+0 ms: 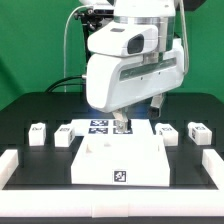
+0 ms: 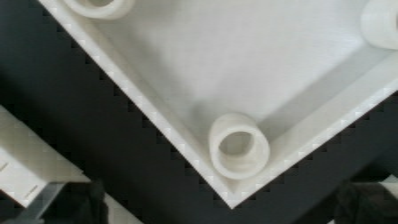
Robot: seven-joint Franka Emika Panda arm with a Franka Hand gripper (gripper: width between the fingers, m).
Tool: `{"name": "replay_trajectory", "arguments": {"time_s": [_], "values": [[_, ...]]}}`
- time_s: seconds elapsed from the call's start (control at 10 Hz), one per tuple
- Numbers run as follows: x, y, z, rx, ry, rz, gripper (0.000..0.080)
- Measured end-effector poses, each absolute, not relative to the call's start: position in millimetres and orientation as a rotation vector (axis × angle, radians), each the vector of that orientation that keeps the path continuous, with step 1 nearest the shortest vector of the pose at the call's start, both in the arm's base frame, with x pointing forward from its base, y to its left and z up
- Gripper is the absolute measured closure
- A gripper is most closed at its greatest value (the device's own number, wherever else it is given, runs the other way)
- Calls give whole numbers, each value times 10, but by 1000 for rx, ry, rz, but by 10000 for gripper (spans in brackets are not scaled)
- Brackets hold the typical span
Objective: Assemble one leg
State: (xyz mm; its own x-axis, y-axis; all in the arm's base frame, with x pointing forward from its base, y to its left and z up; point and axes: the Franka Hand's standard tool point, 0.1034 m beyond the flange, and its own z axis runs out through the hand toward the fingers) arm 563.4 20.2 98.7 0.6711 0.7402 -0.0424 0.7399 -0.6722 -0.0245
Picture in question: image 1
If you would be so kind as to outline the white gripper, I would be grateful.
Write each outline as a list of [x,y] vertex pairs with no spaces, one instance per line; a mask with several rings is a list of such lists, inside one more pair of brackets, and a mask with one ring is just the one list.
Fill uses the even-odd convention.
[[143,64],[142,55],[118,58],[94,54],[87,66],[86,97],[92,108],[105,113],[113,111],[117,130],[126,132],[127,112],[119,108],[153,96],[149,115],[157,119],[165,99],[160,93],[179,87],[183,79],[184,56],[179,39],[173,41],[173,48],[159,63]]

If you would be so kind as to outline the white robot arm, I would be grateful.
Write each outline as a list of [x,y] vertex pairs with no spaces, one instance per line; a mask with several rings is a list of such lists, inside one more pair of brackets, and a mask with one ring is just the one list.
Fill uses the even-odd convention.
[[153,99],[158,109],[163,94],[180,86],[188,72],[187,38],[174,36],[175,16],[183,0],[79,0],[96,11],[113,13],[107,25],[87,40],[89,105],[112,113],[117,130],[129,129],[126,108]]

